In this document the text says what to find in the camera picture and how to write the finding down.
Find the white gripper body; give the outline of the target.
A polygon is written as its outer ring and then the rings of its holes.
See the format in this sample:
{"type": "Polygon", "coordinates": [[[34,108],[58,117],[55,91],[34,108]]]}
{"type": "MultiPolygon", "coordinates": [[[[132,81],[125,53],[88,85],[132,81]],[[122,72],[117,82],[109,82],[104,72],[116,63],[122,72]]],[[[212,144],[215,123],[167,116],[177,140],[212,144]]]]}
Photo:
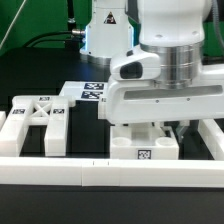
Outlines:
{"type": "Polygon", "coordinates": [[[111,60],[105,114],[112,124],[224,118],[224,64],[200,66],[184,88],[157,87],[162,62],[135,49],[111,60]]]}

